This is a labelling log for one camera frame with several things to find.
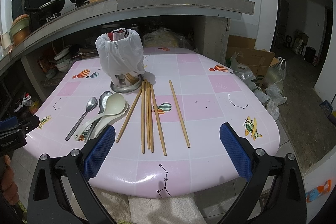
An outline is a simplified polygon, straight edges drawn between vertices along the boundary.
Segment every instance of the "human hand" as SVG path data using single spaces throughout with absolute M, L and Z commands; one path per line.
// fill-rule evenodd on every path
M 3 192 L 3 196 L 8 201 L 8 203 L 10 205 L 15 205 L 19 200 L 19 195 L 17 193 L 17 185 L 14 182 L 14 171 L 10 167 L 11 159 L 9 156 L 5 155 L 3 160 L 6 164 L 6 170 L 1 180 L 1 191 Z

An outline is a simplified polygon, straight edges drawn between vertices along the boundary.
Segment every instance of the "metal screw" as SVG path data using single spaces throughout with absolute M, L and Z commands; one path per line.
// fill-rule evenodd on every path
M 41 155 L 41 156 L 40 156 L 40 159 L 41 159 L 41 160 L 46 160 L 46 159 L 47 159 L 47 157 L 48 157 L 48 155 L 47 155 L 47 154 L 43 154 L 43 155 Z
M 287 158 L 289 158 L 290 160 L 295 160 L 295 156 L 292 153 L 289 153 L 287 155 Z
M 70 152 L 70 155 L 72 155 L 73 157 L 77 156 L 79 154 L 79 150 L 78 149 L 74 149 Z
M 261 148 L 258 148 L 258 149 L 256 150 L 256 153 L 257 153 L 257 155 L 259 155 L 259 156 L 263 156 L 263 155 L 265 155 L 265 151 L 264 151 L 263 149 L 261 149 Z

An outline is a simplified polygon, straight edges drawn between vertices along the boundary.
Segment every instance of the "chopstick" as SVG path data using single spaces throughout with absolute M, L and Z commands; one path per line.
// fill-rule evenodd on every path
M 142 81 L 141 88 L 141 151 L 145 154 L 145 116 L 144 116 L 144 107 L 145 107 L 145 81 Z
M 154 134 L 153 134 L 153 115 L 152 115 L 152 97 L 151 83 L 148 82 L 148 115 L 149 115 L 149 131 L 151 141 L 151 152 L 154 153 Z
M 185 129 L 185 125 L 184 125 L 184 121 L 183 121 L 183 118 L 182 118 L 181 110 L 180 110 L 179 103 L 177 101 L 176 94 L 175 94 L 174 87 L 173 87 L 173 83 L 171 82 L 171 80 L 169 80 L 169 84 L 170 84 L 171 92 L 173 93 L 177 113 L 178 113 L 178 116 L 180 118 L 180 123 L 181 123 L 181 126 L 182 126 L 184 138 L 185 138 L 185 141 L 187 142 L 187 146 L 190 148 L 190 143 L 189 143 L 187 130 Z
M 154 94 L 154 88 L 153 88 L 152 84 L 151 84 L 151 92 L 152 92 L 153 105 L 154 105 L 154 110 L 155 110 L 155 117 L 156 117 L 157 128 L 159 130 L 159 136 L 160 136 L 161 146 L 162 146 L 163 154 L 165 156 L 167 156 L 165 140 L 163 138 L 163 132 L 162 132 L 160 117 L 159 117 L 159 113 L 158 113 L 158 107 L 157 107 L 157 104 L 156 104 L 156 99 L 155 99 L 155 94 Z
M 150 137 L 150 130 L 149 130 L 149 126 L 150 126 L 150 122 L 149 122 L 149 103 L 148 103 L 148 96 L 149 96 L 149 83 L 148 81 L 146 82 L 146 129 L 147 129 L 147 148 L 150 149 L 151 148 L 151 137 Z
M 134 110 L 135 106 L 137 105 L 137 102 L 138 102 L 138 100 L 140 98 L 141 92 L 142 92 L 142 89 L 139 90 L 137 96 L 135 97 L 135 100 L 134 100 L 134 102 L 133 102 L 133 104 L 132 104 L 132 106 L 131 106 L 131 108 L 130 108 L 127 116 L 126 116 L 125 122 L 124 122 L 123 126 L 121 127 L 121 130 L 120 130 L 119 135 L 117 137 L 116 143 L 118 143 L 120 141 L 120 138 L 121 138 L 121 136 L 123 135 L 123 133 L 124 133 L 124 131 L 126 129 L 126 126 L 127 126 L 128 122 L 129 122 L 129 119 L 131 118 L 133 110 Z

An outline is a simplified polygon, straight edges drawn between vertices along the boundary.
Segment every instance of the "concrete countertop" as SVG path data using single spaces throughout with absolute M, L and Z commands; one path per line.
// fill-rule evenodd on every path
M 249 0 L 100 0 L 69 11 L 34 31 L 0 61 L 0 75 L 31 51 L 65 35 L 119 20 L 163 15 L 241 19 L 253 15 Z

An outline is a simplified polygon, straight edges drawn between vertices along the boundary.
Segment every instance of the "pink tablecloth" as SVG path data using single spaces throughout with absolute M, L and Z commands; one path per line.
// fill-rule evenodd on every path
M 210 188 L 238 177 L 219 139 L 219 128 L 229 122 L 236 133 L 253 147 L 274 155 L 279 146 L 279 131 L 274 119 L 248 87 L 215 61 L 181 48 L 145 48 L 145 78 L 154 85 L 167 148 L 164 157 L 153 112 L 154 153 L 141 153 L 140 105 L 138 102 L 119 143 L 115 143 L 92 186 L 109 191 L 148 198 L 178 196 Z M 187 148 L 170 90 L 177 94 L 190 140 Z M 76 62 L 37 115 L 43 120 L 27 136 L 25 149 L 38 158 L 67 155 L 82 148 L 83 141 L 64 140 L 85 111 L 91 96 L 110 90 L 110 78 L 101 70 L 99 58 Z M 131 105 L 137 94 L 126 94 Z M 95 116 L 97 107 L 85 120 Z M 258 135 L 245 136 L 246 120 L 257 122 Z M 116 134 L 125 118 L 114 124 Z

